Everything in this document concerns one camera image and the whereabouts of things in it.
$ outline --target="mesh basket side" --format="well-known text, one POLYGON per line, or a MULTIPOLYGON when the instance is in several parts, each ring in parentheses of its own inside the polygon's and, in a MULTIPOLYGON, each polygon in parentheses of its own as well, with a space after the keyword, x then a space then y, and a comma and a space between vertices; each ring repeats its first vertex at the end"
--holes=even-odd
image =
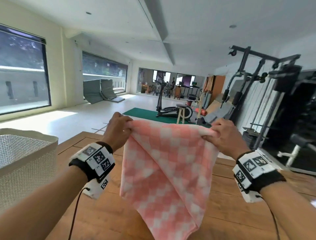
POLYGON ((23 167, 0 177, 0 213, 28 196, 55 175, 55 151, 28 162, 23 167))
POLYGON ((51 142, 16 135, 0 135, 0 168, 35 152, 51 142))

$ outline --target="beige basket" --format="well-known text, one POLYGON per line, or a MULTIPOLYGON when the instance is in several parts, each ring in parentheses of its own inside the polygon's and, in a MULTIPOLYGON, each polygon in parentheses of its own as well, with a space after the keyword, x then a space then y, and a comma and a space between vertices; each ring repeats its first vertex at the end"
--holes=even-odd
POLYGON ((51 180, 57 145, 54 136, 0 129, 0 212, 51 180))

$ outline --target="towel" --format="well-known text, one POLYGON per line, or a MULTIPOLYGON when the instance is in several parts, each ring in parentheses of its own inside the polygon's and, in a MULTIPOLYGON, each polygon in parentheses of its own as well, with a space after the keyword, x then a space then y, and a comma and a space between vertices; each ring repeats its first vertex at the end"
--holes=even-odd
POLYGON ((217 148, 198 125, 129 122, 120 196, 139 212, 156 240, 185 240, 202 222, 217 148))

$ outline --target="green mat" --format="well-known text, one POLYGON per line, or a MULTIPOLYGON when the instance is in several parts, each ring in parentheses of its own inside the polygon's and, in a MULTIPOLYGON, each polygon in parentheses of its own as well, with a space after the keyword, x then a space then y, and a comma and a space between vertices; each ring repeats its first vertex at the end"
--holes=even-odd
POLYGON ((157 122, 162 122, 162 123, 177 123, 177 119, 174 117, 156 117, 157 115, 156 111, 150 111, 150 110, 141 109, 141 108, 132 108, 131 110, 128 110, 127 112, 123 114, 128 115, 128 116, 153 120, 157 122))

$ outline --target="ceiling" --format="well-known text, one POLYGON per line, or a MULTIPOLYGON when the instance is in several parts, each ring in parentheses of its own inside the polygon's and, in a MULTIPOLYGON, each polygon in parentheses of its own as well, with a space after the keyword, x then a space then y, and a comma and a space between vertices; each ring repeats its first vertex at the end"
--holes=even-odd
POLYGON ((239 59, 231 45, 273 54, 316 32, 314 0, 11 1, 131 59, 177 66, 216 68, 239 59))

